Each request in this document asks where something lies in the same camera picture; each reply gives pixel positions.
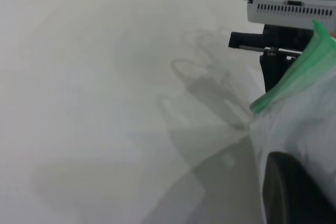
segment green plastic strip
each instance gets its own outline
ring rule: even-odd
[[[314,35],[300,57],[270,91],[251,106],[256,114],[273,102],[289,97],[320,80],[336,65],[336,42],[327,30],[314,20]]]

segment white device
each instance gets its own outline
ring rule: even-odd
[[[312,20],[336,31],[335,0],[253,0],[247,4],[248,21],[266,25],[313,29]]]

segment vent slot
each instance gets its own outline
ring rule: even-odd
[[[314,7],[303,7],[303,6],[288,6],[283,4],[257,4],[257,11],[261,13],[270,13],[272,15],[284,15],[285,13],[294,15],[298,14],[302,17],[315,16],[316,18],[330,18],[333,16],[332,9],[326,8],[314,8]]]

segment plastic bag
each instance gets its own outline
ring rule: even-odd
[[[268,154],[285,152],[336,207],[336,42],[322,25],[315,22],[306,50],[251,109],[260,191]]]

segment white table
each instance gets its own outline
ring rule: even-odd
[[[1,223],[261,223],[238,0],[0,0]]]

